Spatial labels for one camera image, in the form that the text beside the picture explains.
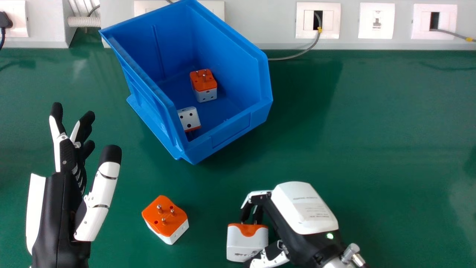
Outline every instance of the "white switch plate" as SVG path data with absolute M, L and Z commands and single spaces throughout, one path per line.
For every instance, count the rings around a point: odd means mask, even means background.
M 224 1 L 198 1 L 213 14 L 225 21 L 225 2 Z M 143 15 L 147 12 L 163 8 L 169 5 L 165 0 L 161 1 L 134 1 L 134 17 Z
M 457 5 L 415 4 L 413 7 L 412 39 L 453 40 L 455 37 L 450 34 L 430 31 L 432 12 L 440 13 L 439 29 L 456 32 Z
M 317 30 L 312 29 L 314 11 L 322 10 L 321 39 L 339 39 L 340 3 L 297 2 L 296 4 L 296 38 L 316 38 Z
M 0 11 L 5 11 L 13 22 L 13 27 L 5 30 L 5 37 L 28 37 L 28 17 L 25 1 L 0 1 Z
M 392 39 L 394 25 L 395 4 L 360 3 L 359 38 Z

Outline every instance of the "robotic hand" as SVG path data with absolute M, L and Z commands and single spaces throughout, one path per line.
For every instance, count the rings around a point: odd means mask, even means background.
M 254 206 L 254 223 L 261 224 L 266 213 L 279 240 L 245 261 L 245 268 L 271 268 L 289 261 L 304 268 L 369 267 L 356 244 L 345 248 L 336 217 L 310 184 L 287 182 L 272 191 L 249 193 L 241 206 L 242 223 Z
M 63 107 L 54 103 L 50 113 L 56 172 L 50 177 L 31 174 L 28 192 L 26 241 L 33 268 L 87 268 L 94 241 L 109 210 L 119 175 L 122 151 L 106 146 L 90 192 L 85 160 L 94 150 L 87 141 L 94 122 L 87 112 L 71 136 L 62 124 Z

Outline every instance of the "blue storage container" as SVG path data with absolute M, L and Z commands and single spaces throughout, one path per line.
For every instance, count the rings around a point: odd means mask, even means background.
M 195 0 L 102 29 L 130 88 L 128 103 L 175 159 L 196 164 L 266 121 L 268 59 Z M 198 103 L 189 73 L 210 69 L 216 100 Z M 202 128 L 186 134 L 177 109 L 195 106 Z

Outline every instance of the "green table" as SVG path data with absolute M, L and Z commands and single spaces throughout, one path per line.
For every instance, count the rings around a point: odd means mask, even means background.
M 104 145 L 123 149 L 92 268 L 239 268 L 225 257 L 227 224 L 248 192 L 291 180 L 315 187 L 372 267 L 476 267 L 475 60 L 474 51 L 312 51 L 272 62 L 268 121 L 192 166 L 172 159 L 126 103 L 120 66 L 97 33 L 78 31 L 69 50 L 2 50 L 0 267 L 30 264 L 29 176 L 54 169 L 54 101 L 69 132 L 96 113 L 90 176 Z M 140 215 L 158 195 L 188 213 L 173 246 Z

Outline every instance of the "gray cable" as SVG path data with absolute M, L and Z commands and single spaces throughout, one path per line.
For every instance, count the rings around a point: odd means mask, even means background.
M 464 39 L 464 40 L 471 39 L 470 42 L 475 42 L 475 43 L 476 43 L 476 40 L 474 40 L 474 39 L 472 39 L 472 38 L 470 38 L 470 37 L 467 37 L 467 36 L 463 36 L 463 35 L 461 35 L 461 34 L 454 33 L 454 32 L 450 32 L 450 31 L 446 31 L 446 30 L 440 30 L 440 29 L 430 29 L 430 31 L 443 32 L 443 33 L 450 34 L 450 35 L 456 36 L 456 37 L 461 38 L 461 39 Z
M 314 13 L 314 15 L 316 16 L 317 18 L 317 21 L 319 23 L 319 27 L 322 27 L 322 21 L 321 21 L 321 18 L 319 17 L 319 15 L 317 15 L 316 13 Z M 297 54 L 294 54 L 294 55 L 291 55 L 291 56 L 288 56 L 288 57 L 282 57 L 282 58 L 269 58 L 268 61 L 270 62 L 274 62 L 274 61 L 284 61 L 284 60 L 290 60 L 290 59 L 294 59 L 296 57 L 299 57 L 301 56 L 302 54 L 308 52 L 309 50 L 311 50 L 313 47 L 316 46 L 317 44 L 317 41 L 319 41 L 319 37 L 321 36 L 321 33 L 319 31 L 317 31 L 317 37 L 316 37 L 316 40 L 314 41 L 314 43 L 312 43 L 312 45 L 310 47 L 308 47 L 307 49 L 297 53 Z
M 88 13 L 87 17 L 91 17 L 94 11 L 96 11 L 101 5 L 97 5 L 94 8 L 91 9 L 91 11 Z

